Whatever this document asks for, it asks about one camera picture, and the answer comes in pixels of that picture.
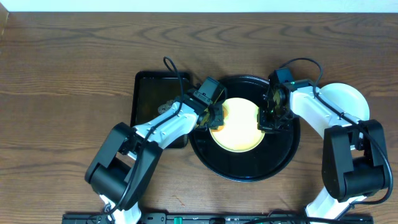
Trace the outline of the yellow plate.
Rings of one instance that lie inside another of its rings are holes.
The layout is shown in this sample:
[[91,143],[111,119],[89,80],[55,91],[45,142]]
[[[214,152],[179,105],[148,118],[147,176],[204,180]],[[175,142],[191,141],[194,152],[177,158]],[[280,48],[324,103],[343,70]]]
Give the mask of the yellow plate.
[[225,127],[221,131],[211,129],[213,140],[229,152],[247,152],[254,149],[264,139],[265,132],[257,128],[259,107],[244,98],[229,98],[223,103],[223,111],[228,112]]

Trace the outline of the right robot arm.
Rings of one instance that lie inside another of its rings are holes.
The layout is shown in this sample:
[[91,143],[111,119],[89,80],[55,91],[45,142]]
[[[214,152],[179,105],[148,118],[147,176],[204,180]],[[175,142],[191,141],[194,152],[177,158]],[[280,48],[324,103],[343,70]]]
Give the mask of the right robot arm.
[[385,189],[392,193],[393,175],[384,130],[371,119],[364,96],[344,83],[319,88],[311,80],[294,80],[288,68],[269,75],[267,103],[259,109],[259,129],[281,133],[295,118],[305,120],[323,139],[324,187],[305,207],[312,223],[337,220],[350,208]]

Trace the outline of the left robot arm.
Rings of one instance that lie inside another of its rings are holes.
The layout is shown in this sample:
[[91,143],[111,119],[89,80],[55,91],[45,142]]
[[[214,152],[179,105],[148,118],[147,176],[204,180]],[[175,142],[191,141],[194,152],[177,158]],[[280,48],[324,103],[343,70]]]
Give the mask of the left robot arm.
[[227,89],[208,77],[199,89],[183,91],[170,108],[143,124],[119,123],[109,132],[85,174],[105,203],[99,215],[87,223],[137,223],[138,202],[149,185],[164,149],[196,128],[208,129],[223,123],[220,96]]

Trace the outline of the green orange scrubbing sponge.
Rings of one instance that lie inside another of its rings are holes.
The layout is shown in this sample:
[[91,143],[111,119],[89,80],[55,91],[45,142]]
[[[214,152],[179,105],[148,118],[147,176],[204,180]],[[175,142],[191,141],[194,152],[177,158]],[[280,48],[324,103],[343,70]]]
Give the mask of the green orange scrubbing sponge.
[[217,131],[221,131],[225,127],[225,119],[228,117],[228,112],[223,111],[223,124],[219,125]]

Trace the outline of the light green plate front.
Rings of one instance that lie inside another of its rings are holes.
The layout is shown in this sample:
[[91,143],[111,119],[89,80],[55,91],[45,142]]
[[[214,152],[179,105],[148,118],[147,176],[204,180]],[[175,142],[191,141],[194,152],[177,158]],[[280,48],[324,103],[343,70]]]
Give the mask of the light green plate front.
[[320,92],[336,106],[361,120],[370,119],[370,109],[365,97],[354,87],[345,83],[331,83]]

